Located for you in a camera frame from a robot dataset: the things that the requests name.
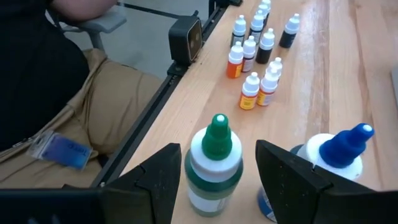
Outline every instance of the wooden tabletop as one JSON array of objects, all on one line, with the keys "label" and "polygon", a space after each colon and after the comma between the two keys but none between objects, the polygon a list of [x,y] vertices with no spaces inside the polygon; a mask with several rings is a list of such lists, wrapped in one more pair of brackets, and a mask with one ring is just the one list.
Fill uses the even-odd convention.
[{"label": "wooden tabletop", "polygon": [[[185,156],[192,136],[214,114],[227,114],[244,151],[244,173],[230,204],[218,217],[196,215],[182,171],[173,223],[267,223],[256,203],[261,185],[256,140],[290,149],[314,134],[337,133],[361,122],[371,124],[376,134],[362,155],[358,182],[376,190],[398,189],[398,112],[391,82],[398,64],[398,1],[273,0],[267,27],[274,28],[275,42],[296,12],[300,32],[290,50],[275,47],[272,53],[284,64],[274,101],[244,111],[238,98],[247,74],[228,79],[226,62],[234,20],[243,14],[251,21],[259,3],[245,0],[227,9],[124,170],[169,142],[180,143]],[[256,65],[254,71],[264,74],[265,68]]]}]

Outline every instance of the gray chair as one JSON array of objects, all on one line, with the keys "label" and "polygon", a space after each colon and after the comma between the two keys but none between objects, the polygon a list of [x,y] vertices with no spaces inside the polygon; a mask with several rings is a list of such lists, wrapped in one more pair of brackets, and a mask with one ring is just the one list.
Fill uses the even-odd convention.
[{"label": "gray chair", "polygon": [[[115,11],[108,11],[101,17],[86,22],[71,23],[63,21],[60,16],[51,10],[48,10],[50,17],[62,32],[87,32],[90,36],[94,48],[104,51],[104,45],[101,40],[101,32],[109,34],[115,29],[126,23],[126,18]],[[60,22],[66,23],[66,27],[61,27]]]}]

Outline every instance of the blue bottle cap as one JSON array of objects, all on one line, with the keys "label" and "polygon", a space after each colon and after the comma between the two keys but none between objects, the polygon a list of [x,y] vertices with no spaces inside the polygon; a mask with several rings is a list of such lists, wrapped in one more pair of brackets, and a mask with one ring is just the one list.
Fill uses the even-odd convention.
[{"label": "blue bottle cap", "polygon": [[341,131],[320,146],[319,153],[321,158],[332,167],[347,167],[365,151],[366,141],[373,134],[373,128],[364,123],[357,125],[351,130]]}]

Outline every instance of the green bottle cap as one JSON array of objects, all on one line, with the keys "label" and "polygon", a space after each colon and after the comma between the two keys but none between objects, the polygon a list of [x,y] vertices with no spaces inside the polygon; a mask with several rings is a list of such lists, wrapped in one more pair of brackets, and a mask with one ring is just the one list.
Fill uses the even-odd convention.
[{"label": "green bottle cap", "polygon": [[219,161],[228,157],[232,149],[231,128],[224,114],[216,114],[213,117],[201,146],[203,153],[209,159]]}]

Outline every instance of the paint bottle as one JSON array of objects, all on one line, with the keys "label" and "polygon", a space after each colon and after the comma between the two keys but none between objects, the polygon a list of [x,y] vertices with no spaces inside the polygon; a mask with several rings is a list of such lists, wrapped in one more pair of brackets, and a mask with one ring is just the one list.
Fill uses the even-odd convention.
[{"label": "paint bottle", "polygon": [[[351,130],[334,134],[312,136],[297,152],[297,155],[314,166],[320,166],[329,172],[349,180],[356,180],[363,171],[361,154],[366,149],[366,141],[374,134],[368,124],[358,124]],[[257,195],[261,212],[276,222],[268,197],[261,187]]]},{"label": "paint bottle", "polygon": [[293,44],[297,32],[299,31],[299,28],[300,28],[300,15],[296,13],[286,23],[284,32],[279,41],[279,46],[283,48],[290,48]]},{"label": "paint bottle", "polygon": [[260,91],[257,97],[257,104],[260,106],[268,106],[278,87],[278,71],[274,68],[264,75],[260,82]]},{"label": "paint bottle", "polygon": [[262,35],[260,46],[257,51],[256,62],[259,64],[268,63],[271,56],[272,48],[274,48],[275,34],[274,30],[269,28],[268,31]]},{"label": "paint bottle", "polygon": [[262,27],[263,31],[264,31],[264,29],[266,28],[266,25],[267,25],[268,14],[269,14],[269,9],[270,9],[269,7],[270,6],[271,6],[271,1],[270,0],[263,0],[260,3],[259,7],[258,7],[258,10],[262,11],[262,16],[264,18],[263,27]]},{"label": "paint bottle", "polygon": [[276,57],[273,61],[271,61],[266,69],[267,72],[271,72],[271,69],[276,69],[278,71],[278,82],[280,80],[280,76],[282,75],[282,59],[280,57]]},{"label": "paint bottle", "polygon": [[262,15],[262,10],[258,10],[256,15],[254,15],[253,20],[250,25],[249,35],[254,37],[256,44],[260,42],[262,28],[264,27],[264,17]]},{"label": "paint bottle", "polygon": [[214,217],[227,206],[243,173],[242,144],[224,114],[197,132],[184,160],[191,206]]},{"label": "paint bottle", "polygon": [[232,47],[237,41],[243,43],[245,33],[246,33],[246,21],[244,20],[244,16],[240,15],[238,19],[235,20],[235,25],[232,31],[231,43],[229,47]]},{"label": "paint bottle", "polygon": [[249,36],[243,43],[243,65],[242,72],[252,70],[254,65],[254,56],[256,55],[256,43],[253,36]]},{"label": "paint bottle", "polygon": [[241,76],[243,63],[243,47],[240,41],[237,41],[234,46],[231,47],[231,51],[228,55],[228,64],[226,67],[226,76],[229,78],[238,78]]},{"label": "paint bottle", "polygon": [[244,110],[251,110],[256,105],[256,98],[260,90],[260,79],[257,72],[252,72],[243,83],[239,106]]}]

